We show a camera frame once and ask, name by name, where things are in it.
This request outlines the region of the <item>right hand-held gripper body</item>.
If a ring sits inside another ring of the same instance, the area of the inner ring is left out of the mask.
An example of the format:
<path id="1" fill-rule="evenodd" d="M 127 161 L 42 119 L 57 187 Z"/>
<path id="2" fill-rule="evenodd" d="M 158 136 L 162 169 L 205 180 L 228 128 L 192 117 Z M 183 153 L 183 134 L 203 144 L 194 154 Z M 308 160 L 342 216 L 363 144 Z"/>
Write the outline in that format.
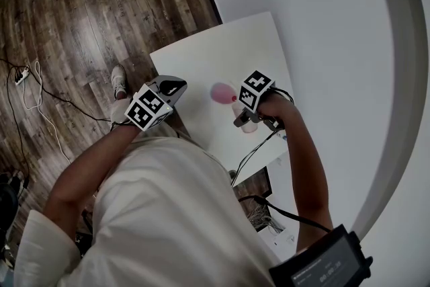
<path id="1" fill-rule="evenodd" d="M 247 110 L 250 121 L 254 124 L 263 122 L 270 130 L 283 130 L 284 125 L 273 117 L 261 117 L 258 114 L 258 107 L 261 100 L 265 100 L 270 94 L 278 93 L 282 95 L 282 90 L 275 87 L 275 81 L 259 71 L 254 71 L 241 84 L 239 91 L 239 103 L 242 111 Z"/>

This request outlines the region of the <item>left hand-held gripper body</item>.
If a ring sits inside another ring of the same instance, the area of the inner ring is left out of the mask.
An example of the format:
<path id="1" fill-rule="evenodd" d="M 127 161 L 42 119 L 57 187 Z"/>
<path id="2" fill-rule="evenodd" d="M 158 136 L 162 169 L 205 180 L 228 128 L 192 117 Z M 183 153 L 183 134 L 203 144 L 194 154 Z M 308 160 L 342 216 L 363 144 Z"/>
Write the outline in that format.
<path id="1" fill-rule="evenodd" d="M 147 84 L 144 84 L 125 111 L 125 116 L 143 132 L 158 126 L 173 108 L 161 99 Z"/>

